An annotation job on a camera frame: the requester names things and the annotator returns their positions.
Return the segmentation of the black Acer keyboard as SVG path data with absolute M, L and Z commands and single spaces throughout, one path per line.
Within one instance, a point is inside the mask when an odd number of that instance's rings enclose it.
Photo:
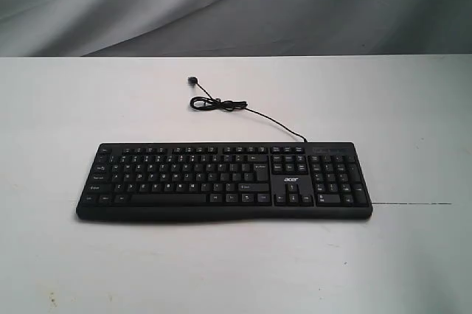
M 82 220 L 366 220 L 373 207 L 350 142 L 101 144 Z

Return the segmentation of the grey backdrop cloth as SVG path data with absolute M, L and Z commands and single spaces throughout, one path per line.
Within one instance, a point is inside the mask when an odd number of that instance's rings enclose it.
M 1 0 L 1 55 L 471 51 L 471 0 Z

